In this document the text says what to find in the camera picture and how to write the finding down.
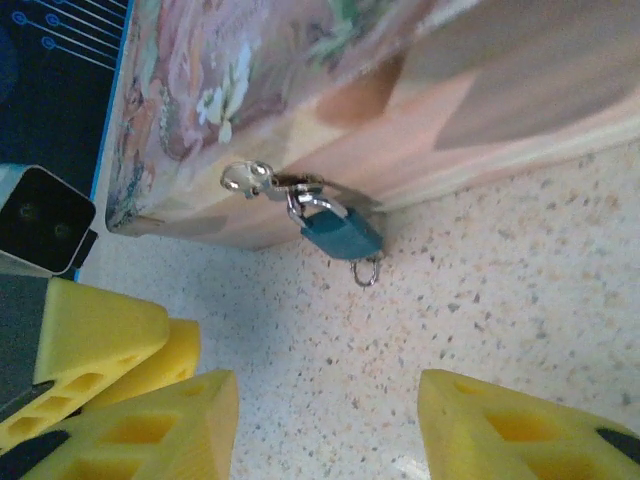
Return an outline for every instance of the wooden cabinet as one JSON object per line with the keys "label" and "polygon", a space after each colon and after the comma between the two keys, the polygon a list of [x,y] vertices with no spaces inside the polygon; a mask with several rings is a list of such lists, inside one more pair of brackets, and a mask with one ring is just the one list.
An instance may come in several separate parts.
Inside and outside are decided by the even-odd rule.
{"label": "wooden cabinet", "polygon": [[[337,3],[363,9],[366,2]],[[210,31],[207,20],[175,29],[169,50],[174,55],[182,45],[182,63],[159,53],[151,74],[144,69],[150,49],[135,44],[130,28],[104,149],[113,161],[112,231],[242,248],[296,238],[284,205],[219,186],[234,161],[318,173],[344,187],[328,189],[344,203],[390,211],[640,135],[638,2],[499,0],[466,2],[463,12],[460,2],[397,2],[398,10],[389,4],[376,15],[358,10],[358,21],[373,15],[373,23],[352,37],[343,33],[346,46],[336,40],[339,14],[321,4],[301,2],[302,13],[278,23],[282,41],[293,45],[287,55],[298,61],[291,52],[306,52],[299,70],[265,73],[272,67],[261,63],[261,49],[276,47],[263,39],[247,47],[250,60],[245,47],[230,54],[218,87],[216,50],[186,47],[208,45],[198,40]],[[171,13],[158,14],[160,43],[169,28],[162,15]],[[151,28],[135,12],[132,22],[137,32]],[[306,40],[285,24],[299,25]],[[310,41],[313,32],[321,40]],[[282,59],[279,50],[267,53]],[[320,63],[309,66],[313,59]],[[234,110],[246,65],[249,106]],[[273,95],[272,83],[260,87],[264,97],[252,90],[265,79],[286,86],[288,102]],[[222,106],[207,110],[207,101],[215,107],[220,97]]]}

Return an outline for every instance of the flower print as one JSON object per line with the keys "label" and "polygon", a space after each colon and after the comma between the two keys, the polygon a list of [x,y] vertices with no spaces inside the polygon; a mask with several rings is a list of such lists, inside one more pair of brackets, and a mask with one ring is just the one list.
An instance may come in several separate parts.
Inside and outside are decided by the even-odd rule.
{"label": "flower print", "polygon": [[370,31],[390,8],[390,0],[372,0],[360,5],[357,0],[327,0],[333,24],[325,30],[318,23],[307,25],[311,43],[308,55],[312,64],[333,71],[344,52]]}
{"label": "flower print", "polygon": [[209,88],[202,92],[202,97],[196,106],[196,112],[198,113],[198,122],[200,125],[204,125],[207,119],[207,111],[213,103],[213,88]]}
{"label": "flower print", "polygon": [[[207,42],[207,49],[210,49],[210,48],[211,48],[211,45],[209,44],[209,42]],[[209,61],[211,62],[211,70],[216,68],[216,66],[218,65],[218,62],[216,62],[216,55],[217,55],[217,52],[215,51],[215,49],[212,49],[211,55],[209,56]]]}
{"label": "flower print", "polygon": [[218,141],[229,143],[233,135],[233,116],[242,106],[242,101],[249,89],[249,74],[251,72],[251,48],[245,43],[235,63],[229,65],[224,73],[222,85],[215,91],[208,89],[202,94],[198,102],[197,112],[200,124],[204,119],[220,127]]}

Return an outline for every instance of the camera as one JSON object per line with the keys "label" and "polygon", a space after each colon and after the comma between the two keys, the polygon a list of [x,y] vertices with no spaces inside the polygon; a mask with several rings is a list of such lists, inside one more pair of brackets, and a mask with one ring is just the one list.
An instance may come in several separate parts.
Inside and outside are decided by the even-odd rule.
{"label": "camera", "polygon": [[80,268],[97,238],[95,214],[91,200],[46,169],[0,163],[0,273]]}

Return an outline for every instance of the padlock shackle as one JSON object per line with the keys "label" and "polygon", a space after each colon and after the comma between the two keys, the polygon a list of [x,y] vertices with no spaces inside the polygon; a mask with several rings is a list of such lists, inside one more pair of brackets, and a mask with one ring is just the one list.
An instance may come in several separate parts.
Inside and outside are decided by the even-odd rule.
{"label": "padlock shackle", "polygon": [[365,258],[364,261],[371,264],[371,274],[369,278],[367,280],[362,280],[362,278],[360,278],[360,274],[358,273],[358,262],[351,262],[351,274],[353,275],[353,280],[359,287],[373,287],[378,281],[378,277],[380,276],[380,257],[374,256]]}
{"label": "padlock shackle", "polygon": [[298,203],[304,207],[312,205],[323,210],[329,210],[334,215],[340,218],[347,218],[349,212],[341,203],[329,199],[324,195],[318,195],[315,193],[301,193],[298,195]]}
{"label": "padlock shackle", "polygon": [[287,214],[300,228],[307,228],[307,219],[304,218],[304,208],[291,190],[287,191]]}

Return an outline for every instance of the metal clip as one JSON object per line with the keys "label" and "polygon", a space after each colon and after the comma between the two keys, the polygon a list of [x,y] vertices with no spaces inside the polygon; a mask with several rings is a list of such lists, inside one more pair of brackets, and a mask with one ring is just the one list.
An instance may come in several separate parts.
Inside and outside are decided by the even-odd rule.
{"label": "metal clip", "polygon": [[220,185],[249,199],[271,188],[273,175],[273,168],[267,163],[237,162],[223,170]]}
{"label": "metal clip", "polygon": [[289,192],[300,195],[302,193],[321,194],[324,189],[324,179],[320,175],[304,173],[300,175],[276,173],[271,179],[271,188],[265,194],[274,202],[287,201]]}
{"label": "metal clip", "polygon": [[344,205],[319,193],[296,193],[292,189],[287,191],[287,214],[301,228],[309,227],[304,216],[309,206],[329,210],[340,218],[347,218],[349,215]]}

